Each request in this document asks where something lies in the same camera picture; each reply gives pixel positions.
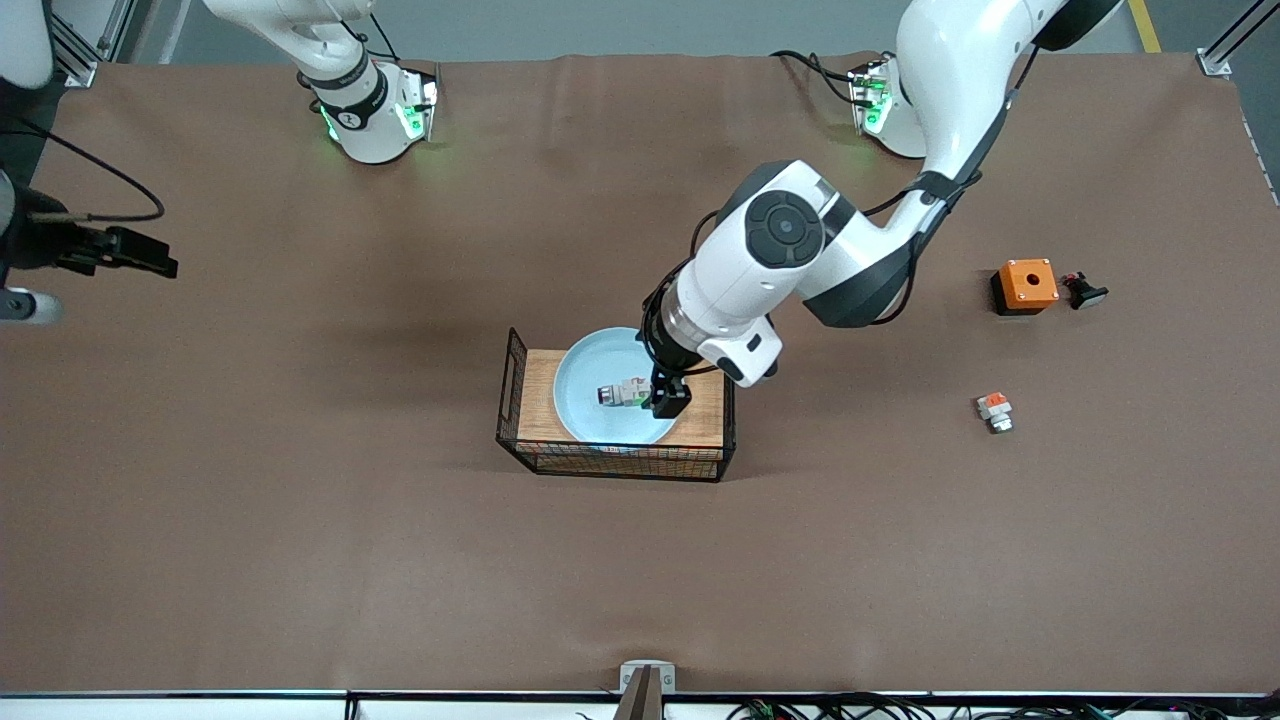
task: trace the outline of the brown paper mat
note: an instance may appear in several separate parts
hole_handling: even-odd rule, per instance
[[[777,60],[444,69],[438,143],[347,161],[284,67],[101,68],[58,131],[157,190],[175,282],[15,278],[5,689],[1265,691],[1280,674],[1280,224],[1230,83],[1047,56],[890,327],[774,316],[724,484],[564,480],[494,442],[507,328],[640,302],[758,163],[861,206],[913,163]],[[36,187],[142,209],[60,150]],[[998,263],[1112,288],[1029,322]],[[972,398],[1002,391],[1018,429]]]

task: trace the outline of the black joint cap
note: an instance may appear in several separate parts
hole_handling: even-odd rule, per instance
[[[822,220],[804,197],[762,192],[746,208],[746,249],[765,268],[800,268],[826,245]]]

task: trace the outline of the metal frame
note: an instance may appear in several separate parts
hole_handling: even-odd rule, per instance
[[[1228,61],[1245,40],[1280,10],[1280,0],[1253,0],[1244,14],[1226,27],[1222,35],[1208,47],[1196,50],[1201,69],[1210,77],[1231,77],[1231,64]]]
[[[91,87],[102,56],[58,13],[50,13],[49,28],[54,38],[54,59],[58,60],[58,68],[67,73],[64,86],[79,90]]]

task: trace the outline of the blue plate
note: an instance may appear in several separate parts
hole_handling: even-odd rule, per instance
[[[644,407],[605,407],[595,391],[628,378],[648,378],[653,361],[634,328],[605,328],[573,343],[556,370],[556,414],[581,442],[654,445],[675,420],[655,420]]]

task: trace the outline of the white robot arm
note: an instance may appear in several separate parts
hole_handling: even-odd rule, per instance
[[[436,78],[374,60],[343,23],[374,0],[205,0],[215,15],[289,55],[320,99],[329,135],[360,163],[387,163],[428,137]]]
[[[914,0],[899,26],[893,73],[906,102],[882,120],[920,135],[923,170],[884,228],[803,161],[751,173],[698,252],[645,302],[654,415],[678,415],[690,400],[681,377],[703,360],[741,387],[771,375],[782,341],[768,313],[791,292],[829,327],[896,316],[920,252],[1004,127],[1018,56],[1046,33],[1046,46],[1070,45],[1117,4]]]
[[[40,0],[5,0],[0,22],[0,81],[37,90],[54,73],[54,50]]]

